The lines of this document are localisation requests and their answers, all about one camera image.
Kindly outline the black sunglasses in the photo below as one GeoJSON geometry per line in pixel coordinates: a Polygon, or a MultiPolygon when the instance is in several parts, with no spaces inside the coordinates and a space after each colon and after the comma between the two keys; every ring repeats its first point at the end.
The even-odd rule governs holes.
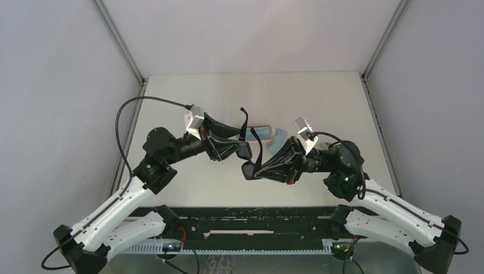
{"type": "MultiPolygon", "coordinates": [[[[245,121],[240,129],[239,132],[239,141],[245,141],[246,135],[247,135],[247,128],[248,128],[248,119],[249,115],[247,111],[245,110],[244,107],[240,108],[240,111],[242,111],[245,115],[245,121]]],[[[246,162],[241,166],[241,171],[243,173],[243,176],[246,180],[259,180],[259,178],[256,176],[256,172],[258,172],[262,166],[262,159],[263,159],[263,152],[262,152],[262,142],[260,137],[258,136],[256,130],[254,128],[250,129],[251,134],[255,137],[256,141],[258,142],[259,145],[259,155],[256,159],[255,162],[252,161],[253,153],[250,145],[248,143],[245,143],[245,145],[242,146],[242,148],[238,149],[236,151],[236,155],[239,159],[246,160],[246,162]]]]}

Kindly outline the pink glasses case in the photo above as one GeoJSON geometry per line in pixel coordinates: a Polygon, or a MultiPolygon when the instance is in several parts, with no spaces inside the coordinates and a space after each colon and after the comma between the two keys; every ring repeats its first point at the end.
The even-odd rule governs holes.
{"type": "Polygon", "coordinates": [[[273,140],[273,129],[271,126],[248,126],[245,136],[247,142],[257,142],[256,136],[251,129],[254,129],[262,143],[268,143],[273,140]]]}

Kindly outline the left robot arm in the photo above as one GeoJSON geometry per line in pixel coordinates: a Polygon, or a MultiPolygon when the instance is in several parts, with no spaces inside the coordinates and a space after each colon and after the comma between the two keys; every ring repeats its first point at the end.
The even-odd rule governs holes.
{"type": "Polygon", "coordinates": [[[176,176],[172,164],[203,152],[211,160],[225,160],[247,145],[246,130],[246,123],[235,128],[208,114],[197,117],[195,127],[180,138],[164,127],[151,130],[143,144],[145,157],[133,170],[132,178],[88,217],[71,227],[60,225],[53,232],[68,266],[75,273],[99,273],[128,247],[177,230],[178,216],[167,205],[157,206],[129,224],[121,223],[176,176]]]}

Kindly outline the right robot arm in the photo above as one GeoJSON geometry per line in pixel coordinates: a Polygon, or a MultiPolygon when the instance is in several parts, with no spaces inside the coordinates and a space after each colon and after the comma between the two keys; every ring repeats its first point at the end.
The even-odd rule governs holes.
{"type": "Polygon", "coordinates": [[[387,191],[364,173],[363,162],[353,142],[318,150],[291,137],[268,161],[256,160],[253,176],[291,185],[304,173],[326,173],[329,192],[346,201],[331,216],[337,228],[396,247],[431,273],[447,273],[458,253],[461,221],[428,213],[387,191]]]}

